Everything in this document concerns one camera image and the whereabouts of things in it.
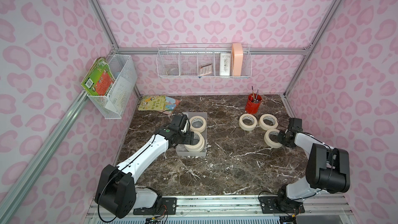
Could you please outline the cream masking tape roll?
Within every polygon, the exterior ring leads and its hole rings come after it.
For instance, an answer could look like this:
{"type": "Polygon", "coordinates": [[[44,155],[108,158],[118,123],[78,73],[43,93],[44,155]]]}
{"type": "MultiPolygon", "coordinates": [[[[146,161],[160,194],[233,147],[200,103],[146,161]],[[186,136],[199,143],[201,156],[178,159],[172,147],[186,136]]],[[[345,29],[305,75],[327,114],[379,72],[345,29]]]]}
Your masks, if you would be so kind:
{"type": "Polygon", "coordinates": [[[193,131],[193,144],[192,145],[196,145],[199,142],[205,142],[204,137],[202,136],[201,133],[199,133],[197,131],[193,131]]]}
{"type": "Polygon", "coordinates": [[[185,149],[189,152],[201,152],[205,147],[205,142],[199,142],[196,145],[185,145],[185,149]]]}
{"type": "Polygon", "coordinates": [[[254,115],[243,114],[239,118],[239,126],[244,131],[253,131],[257,126],[257,119],[254,115]]]}
{"type": "Polygon", "coordinates": [[[277,118],[271,114],[264,114],[260,117],[259,126],[264,130],[276,129],[278,127],[277,118]]]}
{"type": "Polygon", "coordinates": [[[193,116],[190,118],[190,130],[203,133],[206,130],[207,122],[202,116],[193,116]]]}

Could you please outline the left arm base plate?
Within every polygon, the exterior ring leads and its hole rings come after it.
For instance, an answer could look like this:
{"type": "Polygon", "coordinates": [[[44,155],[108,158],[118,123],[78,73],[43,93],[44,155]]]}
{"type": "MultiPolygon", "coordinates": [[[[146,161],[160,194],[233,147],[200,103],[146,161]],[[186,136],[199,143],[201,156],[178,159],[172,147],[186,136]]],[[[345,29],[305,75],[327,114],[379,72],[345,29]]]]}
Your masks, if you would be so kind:
{"type": "Polygon", "coordinates": [[[175,215],[177,207],[177,198],[164,197],[156,200],[151,208],[137,208],[133,210],[133,215],[157,215],[163,214],[164,211],[168,215],[175,215]]]}

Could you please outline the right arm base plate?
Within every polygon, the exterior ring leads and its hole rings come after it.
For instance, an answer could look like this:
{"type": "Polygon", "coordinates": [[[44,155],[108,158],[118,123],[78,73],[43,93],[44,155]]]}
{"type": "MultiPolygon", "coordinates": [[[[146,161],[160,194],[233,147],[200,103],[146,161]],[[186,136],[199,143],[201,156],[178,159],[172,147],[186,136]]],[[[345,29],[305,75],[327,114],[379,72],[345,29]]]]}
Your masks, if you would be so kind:
{"type": "Polygon", "coordinates": [[[302,214],[306,210],[302,202],[279,197],[258,197],[263,214],[302,214]]]}

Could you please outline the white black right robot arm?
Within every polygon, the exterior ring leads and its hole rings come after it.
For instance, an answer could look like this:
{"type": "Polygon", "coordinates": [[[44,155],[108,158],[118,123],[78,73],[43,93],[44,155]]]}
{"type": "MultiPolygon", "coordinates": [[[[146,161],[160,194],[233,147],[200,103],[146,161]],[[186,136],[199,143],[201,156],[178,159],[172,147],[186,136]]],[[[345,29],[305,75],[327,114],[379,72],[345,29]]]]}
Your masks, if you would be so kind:
{"type": "Polygon", "coordinates": [[[288,148],[303,149],[308,157],[305,176],[279,189],[277,206],[298,208],[304,200],[316,195],[349,190],[349,153],[304,132],[301,119],[290,118],[286,131],[278,134],[277,141],[288,148]]]}

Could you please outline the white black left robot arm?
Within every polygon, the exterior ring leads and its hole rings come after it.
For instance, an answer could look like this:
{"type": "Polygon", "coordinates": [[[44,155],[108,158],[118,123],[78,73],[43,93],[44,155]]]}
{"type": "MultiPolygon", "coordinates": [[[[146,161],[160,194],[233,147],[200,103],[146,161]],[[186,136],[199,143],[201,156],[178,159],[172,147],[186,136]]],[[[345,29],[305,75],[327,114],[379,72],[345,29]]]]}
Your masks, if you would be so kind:
{"type": "Polygon", "coordinates": [[[158,210],[161,193],[151,188],[136,189],[136,182],[160,155],[179,144],[194,144],[194,133],[185,114],[176,115],[171,123],[155,130],[149,141],[124,162],[103,168],[94,197],[97,207],[119,219],[133,209],[158,210]]]}

